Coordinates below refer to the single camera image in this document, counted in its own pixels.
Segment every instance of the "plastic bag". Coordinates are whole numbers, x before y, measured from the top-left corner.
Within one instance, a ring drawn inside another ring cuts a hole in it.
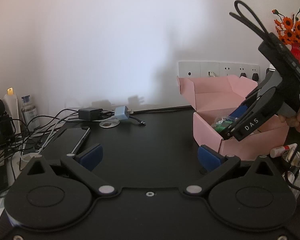
[[[238,118],[234,118],[231,116],[222,116],[217,117],[211,127],[217,132],[222,132],[225,128],[227,128],[230,124],[236,121]]]

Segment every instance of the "yellow tag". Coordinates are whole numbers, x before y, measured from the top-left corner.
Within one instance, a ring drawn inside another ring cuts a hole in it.
[[[13,95],[13,88],[9,88],[9,89],[8,89],[8,95],[9,95],[9,96]]]

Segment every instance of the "green object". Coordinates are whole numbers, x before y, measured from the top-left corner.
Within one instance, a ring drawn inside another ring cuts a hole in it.
[[[234,121],[230,120],[230,119],[223,119],[220,120],[218,122],[216,122],[214,130],[217,133],[222,132],[225,128],[227,128],[229,125],[231,125]]]

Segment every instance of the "bottle cap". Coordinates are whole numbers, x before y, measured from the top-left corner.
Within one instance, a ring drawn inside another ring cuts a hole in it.
[[[21,97],[21,98],[22,98],[24,104],[30,102],[30,95],[27,95],[27,96],[24,96],[24,97]]]

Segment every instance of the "smartphone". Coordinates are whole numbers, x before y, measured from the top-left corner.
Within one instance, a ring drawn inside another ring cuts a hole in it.
[[[41,154],[47,160],[60,159],[68,153],[77,154],[89,133],[89,127],[64,129],[53,141],[48,143]]]

